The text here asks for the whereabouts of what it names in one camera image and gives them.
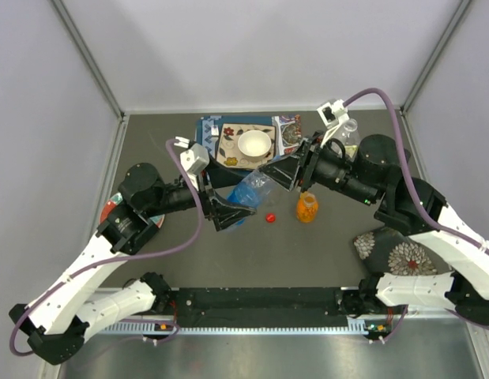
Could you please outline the large clear juice bottle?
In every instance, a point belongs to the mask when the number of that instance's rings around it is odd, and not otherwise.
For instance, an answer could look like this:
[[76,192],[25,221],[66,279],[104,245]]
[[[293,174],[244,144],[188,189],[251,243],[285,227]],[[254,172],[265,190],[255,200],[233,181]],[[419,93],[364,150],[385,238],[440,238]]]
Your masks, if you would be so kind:
[[338,128],[333,138],[337,139],[344,146],[346,157],[349,160],[354,160],[360,143],[358,122],[350,118]]

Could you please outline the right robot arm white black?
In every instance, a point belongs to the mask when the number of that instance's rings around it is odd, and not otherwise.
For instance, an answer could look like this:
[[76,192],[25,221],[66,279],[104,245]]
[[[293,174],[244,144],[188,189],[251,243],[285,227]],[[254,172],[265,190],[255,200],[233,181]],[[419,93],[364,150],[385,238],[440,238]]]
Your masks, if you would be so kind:
[[333,150],[336,139],[321,144],[305,139],[291,154],[259,171],[286,190],[307,191],[319,184],[366,205],[377,204],[374,218],[435,253],[448,266],[443,274],[414,274],[398,268],[361,281],[359,300],[372,313],[383,307],[431,306],[489,327],[489,242],[472,230],[431,184],[413,178],[409,152],[394,139],[373,134],[360,142],[354,159]]

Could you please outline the blue cap water bottle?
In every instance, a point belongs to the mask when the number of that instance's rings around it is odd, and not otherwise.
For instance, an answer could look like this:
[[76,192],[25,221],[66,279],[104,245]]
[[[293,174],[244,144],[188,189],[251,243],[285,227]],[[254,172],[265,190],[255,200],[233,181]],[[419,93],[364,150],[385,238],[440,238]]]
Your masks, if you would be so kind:
[[277,184],[269,176],[254,170],[231,191],[227,200],[258,209],[276,187]]

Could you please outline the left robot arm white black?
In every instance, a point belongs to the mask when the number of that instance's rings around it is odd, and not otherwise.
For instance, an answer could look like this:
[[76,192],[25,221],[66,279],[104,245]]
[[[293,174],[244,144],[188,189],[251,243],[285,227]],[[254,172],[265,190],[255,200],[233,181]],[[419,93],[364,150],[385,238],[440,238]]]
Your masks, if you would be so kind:
[[152,164],[132,166],[104,206],[95,234],[71,266],[37,299],[9,311],[14,323],[11,352],[22,354],[15,345],[16,334],[22,332],[29,355],[58,365],[105,328],[136,313],[164,312],[170,306],[170,288],[154,272],[106,298],[93,301],[91,297],[121,265],[143,259],[139,252],[156,236],[163,216],[195,208],[199,221],[212,220],[217,230],[224,230],[253,215],[253,208],[235,205],[207,189],[238,185],[247,174],[211,160],[166,183]]

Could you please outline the red cap clear bottle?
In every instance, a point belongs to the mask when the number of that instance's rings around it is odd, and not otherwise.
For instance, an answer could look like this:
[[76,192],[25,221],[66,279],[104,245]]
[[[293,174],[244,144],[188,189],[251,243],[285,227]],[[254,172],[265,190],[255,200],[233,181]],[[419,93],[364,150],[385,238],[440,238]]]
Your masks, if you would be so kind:
[[267,208],[275,208],[281,205],[284,199],[284,192],[282,190],[272,191],[265,200],[265,206]]

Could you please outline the orange juice bottle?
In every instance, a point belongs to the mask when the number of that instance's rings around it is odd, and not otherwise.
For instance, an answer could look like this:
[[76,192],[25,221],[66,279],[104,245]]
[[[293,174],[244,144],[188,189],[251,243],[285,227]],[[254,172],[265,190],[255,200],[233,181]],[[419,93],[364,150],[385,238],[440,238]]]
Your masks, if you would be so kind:
[[300,194],[296,205],[296,216],[301,223],[314,221],[318,213],[318,200],[315,195],[309,192]]

